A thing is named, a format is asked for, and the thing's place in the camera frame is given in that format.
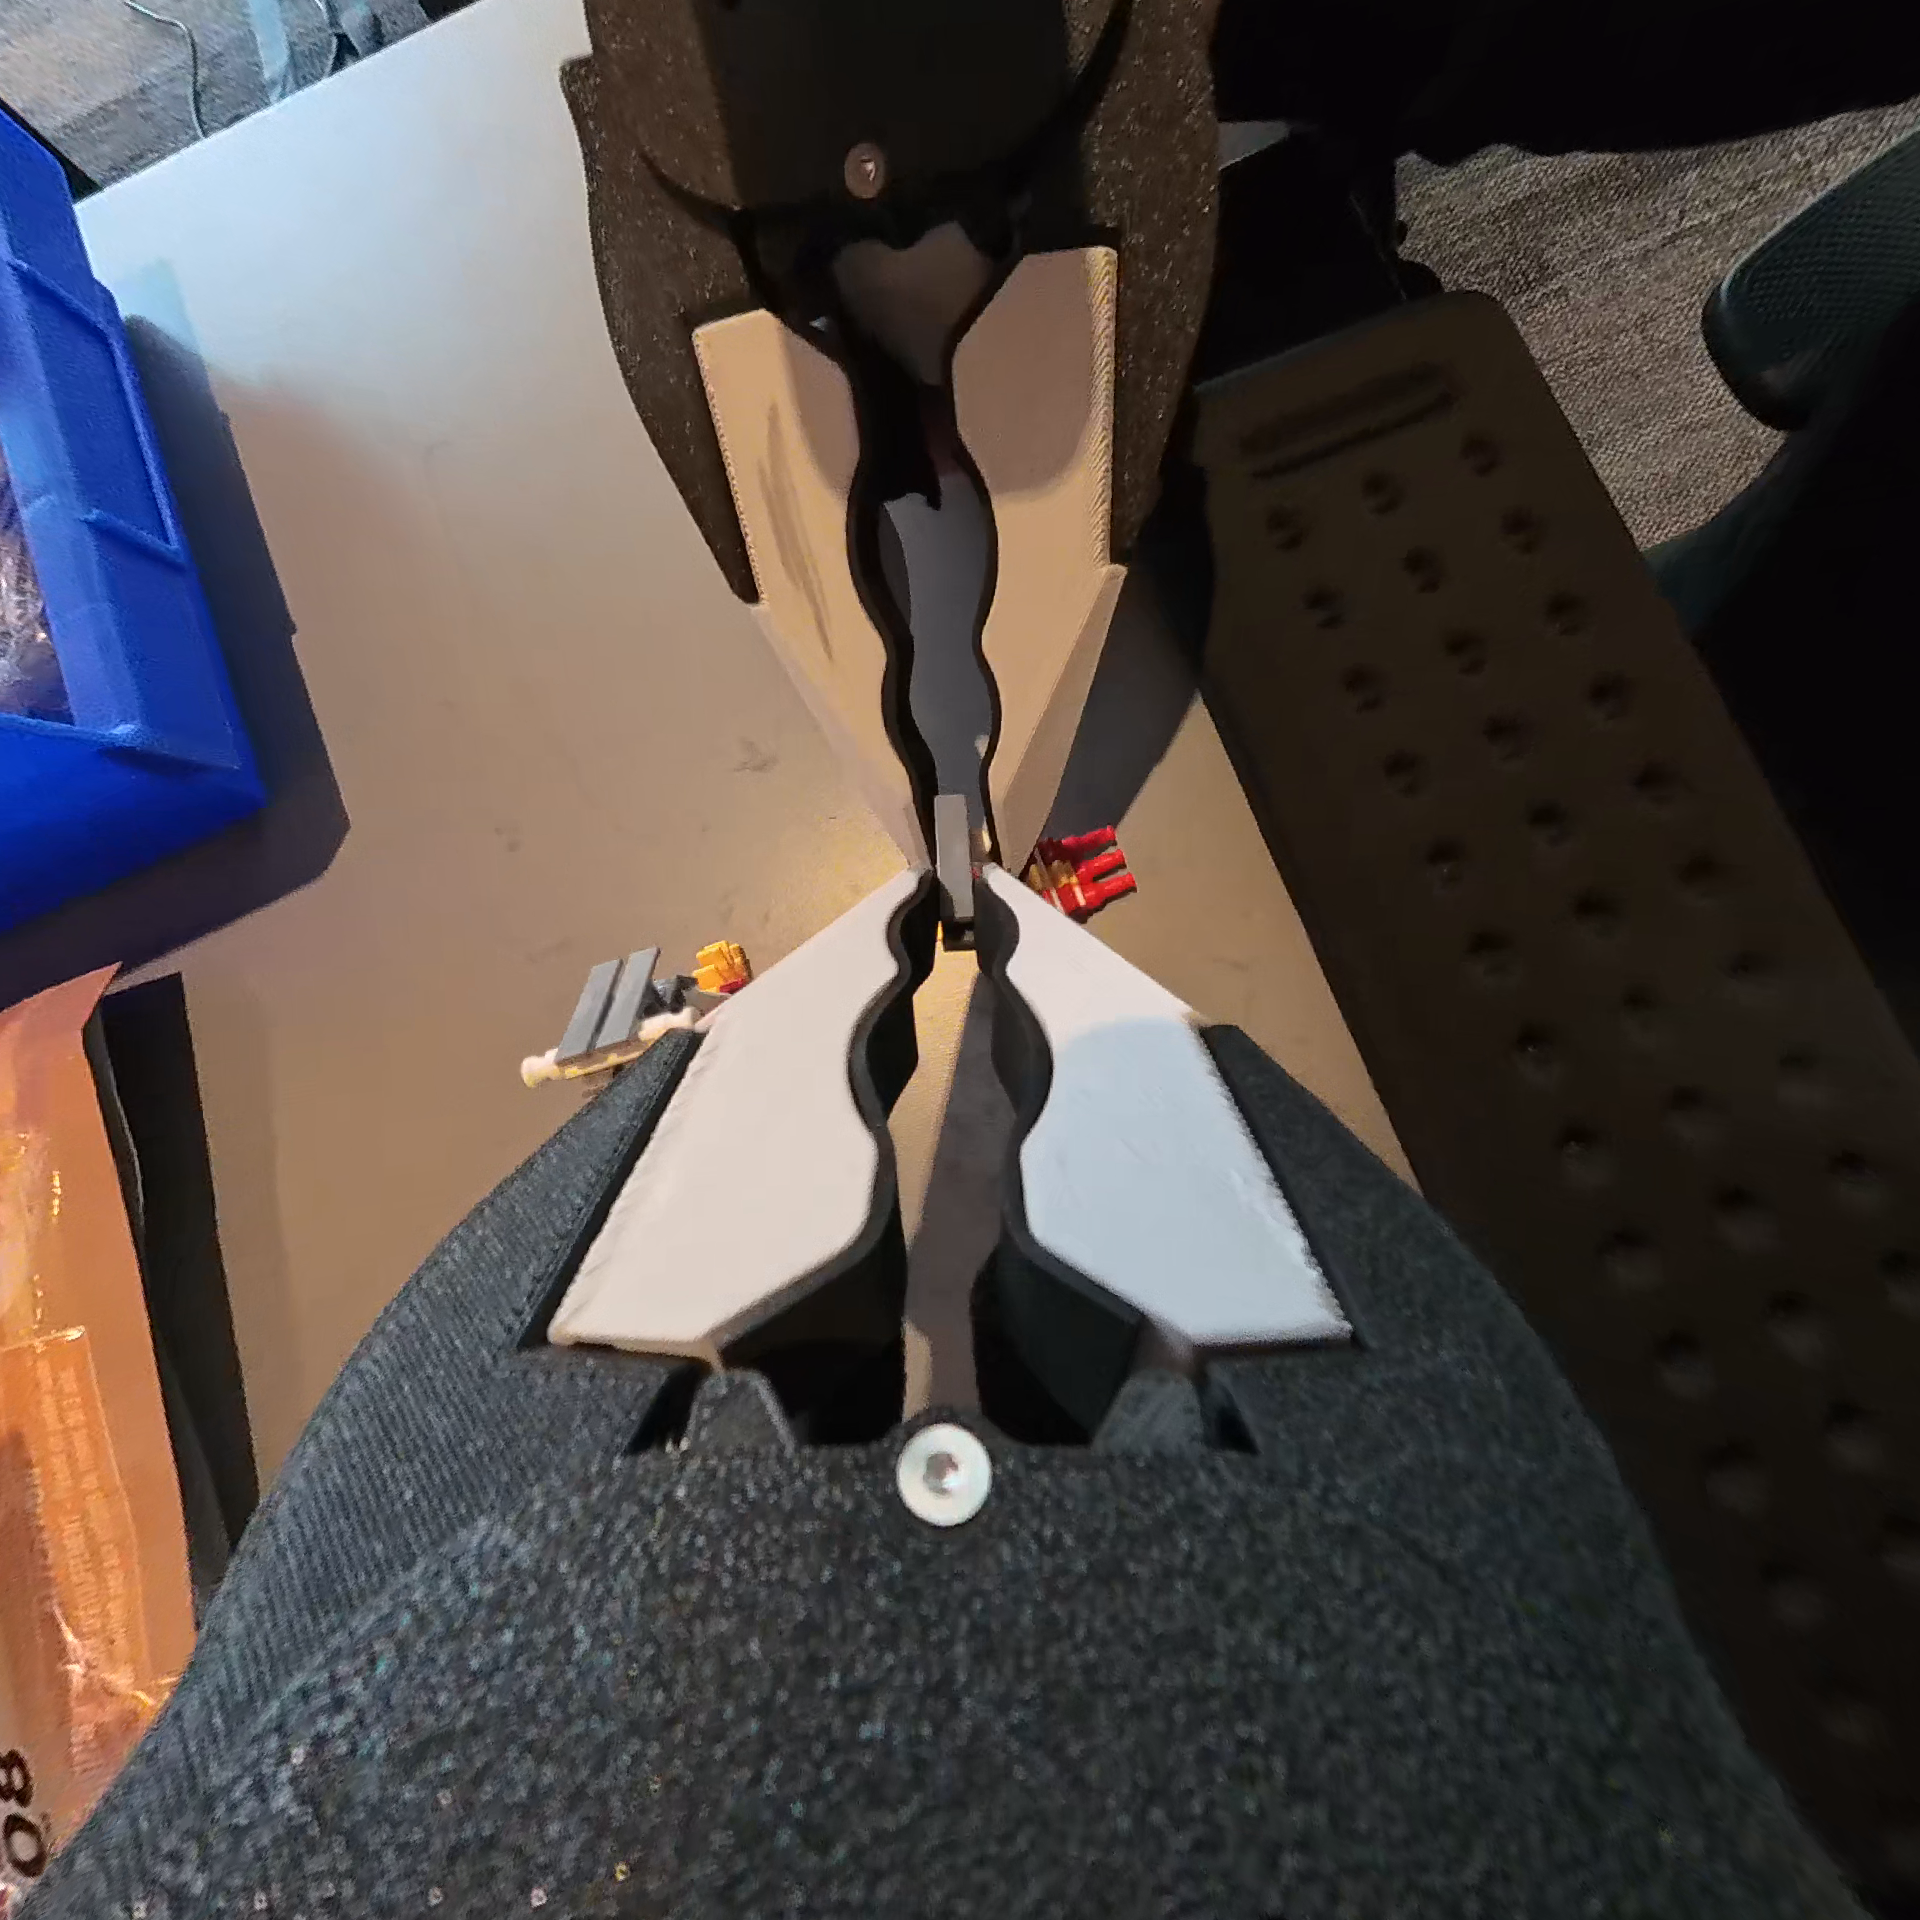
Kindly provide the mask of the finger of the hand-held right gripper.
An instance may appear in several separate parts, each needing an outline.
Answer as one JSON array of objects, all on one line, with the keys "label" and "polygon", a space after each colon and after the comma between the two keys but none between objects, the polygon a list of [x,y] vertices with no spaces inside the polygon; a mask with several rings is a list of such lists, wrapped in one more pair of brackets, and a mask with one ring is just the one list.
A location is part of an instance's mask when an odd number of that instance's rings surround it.
[{"label": "finger of the hand-held right gripper", "polygon": [[897,652],[858,585],[859,428],[844,367],[755,309],[692,331],[756,591],[756,621],[872,815],[912,868],[921,805],[884,711]]},{"label": "finger of the hand-held right gripper", "polygon": [[1065,779],[1124,565],[1113,559],[1117,257],[1024,257],[961,337],[957,436],[992,514],[979,652],[997,700],[997,848],[1033,848]]}]

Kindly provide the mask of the orange toy parts bag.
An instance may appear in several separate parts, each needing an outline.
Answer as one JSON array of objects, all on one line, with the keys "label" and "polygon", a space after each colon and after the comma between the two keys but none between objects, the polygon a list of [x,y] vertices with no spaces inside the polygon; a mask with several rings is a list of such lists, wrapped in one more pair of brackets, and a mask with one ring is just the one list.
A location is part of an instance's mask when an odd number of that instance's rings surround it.
[{"label": "orange toy parts bag", "polygon": [[176,1690],[186,1514],[84,1036],[113,969],[3,1016],[3,1914]]}]

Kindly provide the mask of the grey-topped red yellow toy assembly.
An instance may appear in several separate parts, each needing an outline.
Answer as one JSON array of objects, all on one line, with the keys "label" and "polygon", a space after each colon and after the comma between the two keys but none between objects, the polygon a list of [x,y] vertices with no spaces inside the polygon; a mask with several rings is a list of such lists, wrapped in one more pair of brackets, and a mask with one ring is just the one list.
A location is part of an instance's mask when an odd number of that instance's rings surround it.
[{"label": "grey-topped red yellow toy assembly", "polygon": [[596,1082],[625,1069],[661,1041],[699,1028],[755,979],[751,956],[733,943],[701,946],[682,972],[661,962],[659,946],[642,946],[596,965],[560,1043],[519,1063],[521,1084]]}]

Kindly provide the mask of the black dimpled plastic panel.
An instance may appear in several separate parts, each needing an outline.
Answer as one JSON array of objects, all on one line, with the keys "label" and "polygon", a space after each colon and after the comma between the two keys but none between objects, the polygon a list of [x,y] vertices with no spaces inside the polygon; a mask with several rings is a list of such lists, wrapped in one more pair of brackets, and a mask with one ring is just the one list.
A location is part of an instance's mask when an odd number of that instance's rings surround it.
[{"label": "black dimpled plastic panel", "polygon": [[1916,1916],[1916,1052],[1498,301],[1202,381],[1192,459],[1208,706],[1418,1185]]}]

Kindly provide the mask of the grey snowflake connector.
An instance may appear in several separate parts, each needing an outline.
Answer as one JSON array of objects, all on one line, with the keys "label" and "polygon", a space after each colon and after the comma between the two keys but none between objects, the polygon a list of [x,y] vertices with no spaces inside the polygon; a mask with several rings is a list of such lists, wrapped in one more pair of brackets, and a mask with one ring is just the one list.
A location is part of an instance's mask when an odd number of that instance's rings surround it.
[{"label": "grey snowflake connector", "polygon": [[948,953],[976,946],[976,831],[969,801],[941,792],[930,807],[932,877],[940,897],[940,933]]}]

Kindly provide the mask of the blue plastic bin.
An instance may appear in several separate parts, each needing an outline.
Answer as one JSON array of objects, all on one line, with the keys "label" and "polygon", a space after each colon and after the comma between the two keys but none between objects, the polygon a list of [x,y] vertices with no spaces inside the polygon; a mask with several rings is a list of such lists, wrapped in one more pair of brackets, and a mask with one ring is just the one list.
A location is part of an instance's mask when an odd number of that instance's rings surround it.
[{"label": "blue plastic bin", "polygon": [[3,929],[145,873],[268,787],[122,312],[65,170],[3,130],[3,444],[69,715],[3,725]]}]

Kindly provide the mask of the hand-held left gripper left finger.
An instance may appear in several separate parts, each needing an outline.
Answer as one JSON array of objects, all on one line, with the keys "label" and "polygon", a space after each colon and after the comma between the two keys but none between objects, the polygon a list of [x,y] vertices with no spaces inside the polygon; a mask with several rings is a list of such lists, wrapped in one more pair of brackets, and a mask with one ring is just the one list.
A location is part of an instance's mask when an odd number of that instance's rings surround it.
[{"label": "hand-held left gripper left finger", "polygon": [[794,1338],[893,1338],[889,1121],[919,1068],[929,969],[930,871],[911,868],[701,1019],[546,1339],[748,1359]]}]

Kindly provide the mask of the small red yellow toy assembly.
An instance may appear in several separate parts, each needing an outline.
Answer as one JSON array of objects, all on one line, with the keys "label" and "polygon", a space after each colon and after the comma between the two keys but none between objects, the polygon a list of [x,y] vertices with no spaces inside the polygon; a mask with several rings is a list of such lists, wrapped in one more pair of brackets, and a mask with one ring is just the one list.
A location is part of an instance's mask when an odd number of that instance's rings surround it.
[{"label": "small red yellow toy assembly", "polygon": [[1024,865],[1023,881],[1072,922],[1088,922],[1139,892],[1139,881],[1112,824],[1042,836]]}]

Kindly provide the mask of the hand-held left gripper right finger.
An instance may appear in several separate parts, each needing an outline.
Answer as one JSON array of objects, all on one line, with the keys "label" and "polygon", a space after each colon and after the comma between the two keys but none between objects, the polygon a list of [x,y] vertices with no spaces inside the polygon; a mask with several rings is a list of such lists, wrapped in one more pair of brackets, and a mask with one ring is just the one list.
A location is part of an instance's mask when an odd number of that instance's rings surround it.
[{"label": "hand-held left gripper right finger", "polygon": [[979,875],[976,945],[1041,1033],[1017,1147],[1041,1253],[1184,1359],[1348,1341],[1199,1012],[1004,868]]}]

